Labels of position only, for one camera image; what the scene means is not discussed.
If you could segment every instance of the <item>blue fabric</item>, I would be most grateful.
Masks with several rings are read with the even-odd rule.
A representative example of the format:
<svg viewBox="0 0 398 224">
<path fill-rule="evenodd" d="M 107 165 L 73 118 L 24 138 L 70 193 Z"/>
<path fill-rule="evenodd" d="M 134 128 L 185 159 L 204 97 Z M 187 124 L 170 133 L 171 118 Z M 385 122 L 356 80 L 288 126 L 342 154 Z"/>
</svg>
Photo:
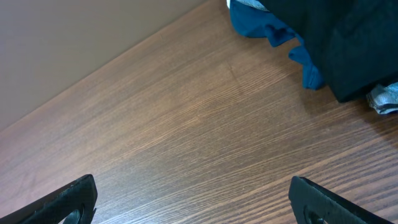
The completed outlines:
<svg viewBox="0 0 398 224">
<path fill-rule="evenodd" d="M 318 68 L 311 61 L 310 54 L 304 47 L 303 39 L 296 34 L 301 46 L 293 48 L 289 52 L 289 58 L 303 65 L 303 87 L 311 90 L 319 90 L 325 85 Z"/>
<path fill-rule="evenodd" d="M 245 37 L 267 37 L 273 47 L 295 37 L 294 31 L 272 13 L 255 9 L 236 0 L 231 0 L 229 14 L 236 32 Z"/>
<path fill-rule="evenodd" d="M 304 48 L 303 39 L 272 13 L 231 0 L 229 14 L 237 33 L 252 38 L 267 37 L 273 47 L 297 37 L 302 45 L 292 49 L 289 58 L 303 65 L 303 87 L 317 90 L 325 85 L 325 81 Z"/>
</svg>

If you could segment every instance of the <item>beige wall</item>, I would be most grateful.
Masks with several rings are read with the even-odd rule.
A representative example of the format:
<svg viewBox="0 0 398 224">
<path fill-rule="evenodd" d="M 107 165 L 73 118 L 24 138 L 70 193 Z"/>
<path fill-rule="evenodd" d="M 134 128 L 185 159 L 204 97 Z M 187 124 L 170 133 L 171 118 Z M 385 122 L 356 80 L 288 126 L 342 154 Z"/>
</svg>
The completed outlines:
<svg viewBox="0 0 398 224">
<path fill-rule="evenodd" d="M 0 130 L 203 0 L 0 0 Z"/>
</svg>

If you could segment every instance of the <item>wood grain surface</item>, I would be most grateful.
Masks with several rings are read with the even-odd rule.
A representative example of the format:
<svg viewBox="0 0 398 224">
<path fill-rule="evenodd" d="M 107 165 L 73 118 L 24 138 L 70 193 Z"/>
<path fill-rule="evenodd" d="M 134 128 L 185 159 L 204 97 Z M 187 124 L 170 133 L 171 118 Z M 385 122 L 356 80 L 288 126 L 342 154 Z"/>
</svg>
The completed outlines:
<svg viewBox="0 0 398 224">
<path fill-rule="evenodd" d="M 204 3 L 0 133 L 0 217 L 93 174 L 93 223 L 295 223 L 302 175 L 398 222 L 397 116 L 304 90 L 296 45 Z"/>
</svg>

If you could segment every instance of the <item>crumpled fabric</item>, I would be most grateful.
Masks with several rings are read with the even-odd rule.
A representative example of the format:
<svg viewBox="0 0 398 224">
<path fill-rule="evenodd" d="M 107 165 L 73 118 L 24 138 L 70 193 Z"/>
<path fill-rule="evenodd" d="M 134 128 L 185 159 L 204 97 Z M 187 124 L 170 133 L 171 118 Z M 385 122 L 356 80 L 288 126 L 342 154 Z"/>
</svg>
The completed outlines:
<svg viewBox="0 0 398 224">
<path fill-rule="evenodd" d="M 273 47 L 295 37 L 295 32 L 272 13 L 231 0 L 231 22 L 236 32 L 251 38 L 267 37 Z"/>
<path fill-rule="evenodd" d="M 301 46 L 293 48 L 289 52 L 289 58 L 303 65 L 303 87 L 311 90 L 319 90 L 325 86 L 325 81 L 318 68 L 312 63 L 310 54 L 304 47 L 304 40 L 296 34 Z"/>
<path fill-rule="evenodd" d="M 255 9 L 260 9 L 263 11 L 268 11 L 268 9 L 266 9 L 259 1 L 257 0 L 237 0 L 238 2 L 245 4 L 247 6 L 251 6 Z M 226 0 L 226 5 L 229 8 L 229 3 L 231 2 L 231 0 Z"/>
<path fill-rule="evenodd" d="M 311 90 L 323 87 L 325 81 L 304 48 L 303 39 L 269 11 L 258 10 L 241 1 L 230 0 L 229 2 L 231 22 L 236 32 L 245 37 L 267 37 L 273 47 L 297 37 L 302 45 L 292 49 L 289 58 L 303 65 L 303 87 Z"/>
<path fill-rule="evenodd" d="M 369 106 L 379 114 L 398 111 L 398 83 L 389 86 L 376 85 L 366 98 Z"/>
</svg>

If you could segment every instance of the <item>black fabric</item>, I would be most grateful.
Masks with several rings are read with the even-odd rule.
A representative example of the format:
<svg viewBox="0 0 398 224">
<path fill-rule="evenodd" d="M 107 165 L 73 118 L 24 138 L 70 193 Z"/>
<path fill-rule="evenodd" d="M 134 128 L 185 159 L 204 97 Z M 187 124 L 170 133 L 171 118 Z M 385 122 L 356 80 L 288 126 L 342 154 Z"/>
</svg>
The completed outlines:
<svg viewBox="0 0 398 224">
<path fill-rule="evenodd" d="M 305 42 L 339 102 L 398 77 L 398 1 L 259 0 Z"/>
</svg>

